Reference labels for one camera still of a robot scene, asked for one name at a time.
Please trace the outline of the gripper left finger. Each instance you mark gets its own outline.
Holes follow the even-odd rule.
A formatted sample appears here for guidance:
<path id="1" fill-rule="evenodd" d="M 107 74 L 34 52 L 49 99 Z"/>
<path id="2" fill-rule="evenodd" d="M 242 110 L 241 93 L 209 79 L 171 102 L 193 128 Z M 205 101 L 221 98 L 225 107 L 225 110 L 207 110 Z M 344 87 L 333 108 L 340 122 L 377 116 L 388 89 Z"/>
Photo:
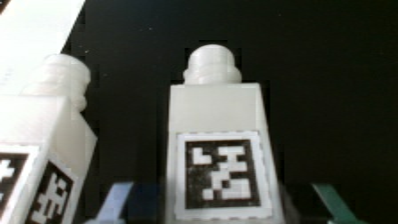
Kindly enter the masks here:
<path id="1" fill-rule="evenodd" d="M 127 224 L 121 213 L 125 210 L 132 188 L 132 182 L 120 182 L 113 185 L 97 218 L 88 220 L 86 224 Z"/>

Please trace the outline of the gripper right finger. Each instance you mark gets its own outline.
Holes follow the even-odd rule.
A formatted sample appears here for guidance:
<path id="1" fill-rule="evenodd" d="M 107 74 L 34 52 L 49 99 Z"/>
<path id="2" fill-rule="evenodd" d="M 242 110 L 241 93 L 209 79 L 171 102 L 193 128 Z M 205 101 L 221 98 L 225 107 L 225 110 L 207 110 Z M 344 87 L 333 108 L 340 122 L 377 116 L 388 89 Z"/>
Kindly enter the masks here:
<path id="1" fill-rule="evenodd" d="M 328 224 L 370 224 L 358 218 L 335 186 L 326 183 L 315 183 L 313 189 L 333 215 Z"/>

